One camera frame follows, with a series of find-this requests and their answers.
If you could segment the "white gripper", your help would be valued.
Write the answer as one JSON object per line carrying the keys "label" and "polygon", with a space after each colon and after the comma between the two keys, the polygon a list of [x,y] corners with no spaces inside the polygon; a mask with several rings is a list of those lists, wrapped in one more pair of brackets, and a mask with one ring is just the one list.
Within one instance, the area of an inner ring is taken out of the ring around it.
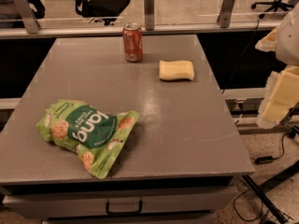
{"label": "white gripper", "polygon": [[[276,27],[259,40],[255,48],[264,52],[275,51],[277,34]],[[274,128],[298,103],[299,67],[287,65],[280,73],[272,72],[267,79],[264,98],[258,110],[257,125],[262,129]]]}

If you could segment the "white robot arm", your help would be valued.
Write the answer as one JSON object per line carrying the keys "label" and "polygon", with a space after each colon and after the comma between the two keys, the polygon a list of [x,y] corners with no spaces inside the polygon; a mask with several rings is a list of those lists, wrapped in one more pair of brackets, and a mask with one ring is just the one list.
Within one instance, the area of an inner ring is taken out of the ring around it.
{"label": "white robot arm", "polygon": [[259,40],[255,48],[274,51],[276,58],[286,64],[281,72],[272,72],[268,77],[258,110],[257,125],[272,129],[299,102],[299,4],[284,17],[280,26]]}

